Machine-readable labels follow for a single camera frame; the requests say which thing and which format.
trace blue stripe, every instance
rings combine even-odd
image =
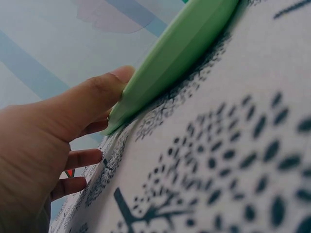
[[[161,19],[155,16],[147,8],[140,5],[136,0],[106,1],[155,36],[159,37],[167,27],[166,23],[164,23]]]
[[[56,96],[69,86],[31,57],[0,30],[0,61],[42,100]],[[90,135],[101,143],[99,133]]]

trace white fabric with dark pattern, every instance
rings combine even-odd
[[[311,233],[311,0],[244,0],[100,149],[51,233]]]

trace skin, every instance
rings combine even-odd
[[[69,143],[108,126],[109,109],[134,73],[120,67],[37,103],[0,111],[0,232],[48,232],[51,201],[86,187],[64,170],[96,164],[97,149],[71,151]]]

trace green plastic lid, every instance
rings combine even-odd
[[[111,134],[163,93],[202,55],[221,32],[239,0],[183,0],[183,10],[134,73],[109,115]]]

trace tree print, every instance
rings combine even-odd
[[[270,101],[258,104],[246,95],[240,102],[224,102],[198,115],[188,124],[185,134],[174,138],[159,156],[157,166],[142,184],[143,196],[129,200],[121,188],[115,190],[123,219],[112,232],[173,233],[187,229],[189,233],[235,233],[249,228],[253,232],[282,229],[290,212],[289,200],[311,204],[311,189],[302,186],[311,177],[311,165],[303,162],[304,148],[298,144],[286,151],[278,133],[291,115],[283,99],[283,94],[276,92]],[[307,141],[311,117],[296,125],[293,133]],[[275,189],[276,180],[288,177],[299,182],[288,187],[287,195],[269,192]],[[267,213],[259,207],[258,200],[263,197],[267,199]],[[225,211],[219,207],[222,203],[228,205]],[[231,217],[228,210],[237,213]],[[202,224],[204,211],[208,218]],[[258,229],[257,221],[263,215],[267,221],[263,229]],[[292,232],[310,232],[310,216],[304,218],[292,225]]]

